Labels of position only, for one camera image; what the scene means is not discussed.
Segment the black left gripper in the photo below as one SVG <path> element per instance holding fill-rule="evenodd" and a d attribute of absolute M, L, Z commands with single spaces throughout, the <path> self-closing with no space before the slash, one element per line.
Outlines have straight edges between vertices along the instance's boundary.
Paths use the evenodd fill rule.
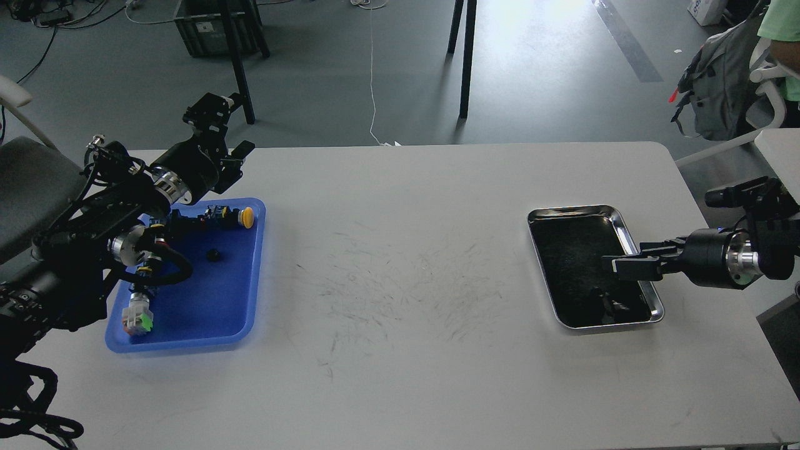
<path fill-rule="evenodd" d="M 256 148 L 251 141 L 242 141 L 231 154 L 226 145 L 231 114 L 243 105 L 238 93 L 227 96 L 206 93 L 182 115 L 195 139 L 172 145 L 154 160 L 154 166 L 172 172 L 186 186 L 180 203 L 194 205 L 209 191 L 225 193 L 243 176 L 246 157 Z"/>

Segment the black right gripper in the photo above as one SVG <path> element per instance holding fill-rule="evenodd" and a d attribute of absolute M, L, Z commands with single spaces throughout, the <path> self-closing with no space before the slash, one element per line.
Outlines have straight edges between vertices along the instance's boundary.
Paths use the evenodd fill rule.
<path fill-rule="evenodd" d="M 743 230 L 698 229 L 688 237 L 660 242 L 641 242 L 640 252 L 623 256 L 602 256 L 602 268 L 619 280 L 658 281 L 665 274 L 683 273 L 697 286 L 745 289 L 751 276 L 728 263 L 731 253 L 742 251 L 749 241 Z"/>

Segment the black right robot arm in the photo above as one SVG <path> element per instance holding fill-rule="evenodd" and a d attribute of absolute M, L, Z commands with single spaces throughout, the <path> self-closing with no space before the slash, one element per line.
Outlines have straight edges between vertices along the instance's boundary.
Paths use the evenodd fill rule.
<path fill-rule="evenodd" d="M 641 242 L 636 254 L 603 256 L 620 280 L 658 281 L 683 273 L 697 286 L 743 290 L 759 278 L 786 280 L 798 257 L 798 204 L 776 177 L 755 177 L 705 193 L 711 208 L 743 208 L 744 226 L 697 229 Z"/>

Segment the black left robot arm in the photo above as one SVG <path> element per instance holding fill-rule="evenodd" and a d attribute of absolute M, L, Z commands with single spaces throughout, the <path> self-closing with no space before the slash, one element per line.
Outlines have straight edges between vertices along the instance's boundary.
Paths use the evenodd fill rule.
<path fill-rule="evenodd" d="M 231 148 L 226 134 L 231 115 L 248 105 L 239 93 L 202 95 L 182 117 L 191 137 L 150 163 L 103 136 L 86 146 L 81 190 L 32 237 L 32 263 L 2 283 L 2 438 L 76 448 L 83 425 L 48 413 L 57 374 L 20 357 L 49 331 L 106 318 L 106 300 L 121 281 L 157 288 L 192 276 L 189 260 L 140 217 L 170 219 L 176 205 L 195 205 L 240 180 L 254 143 Z"/>

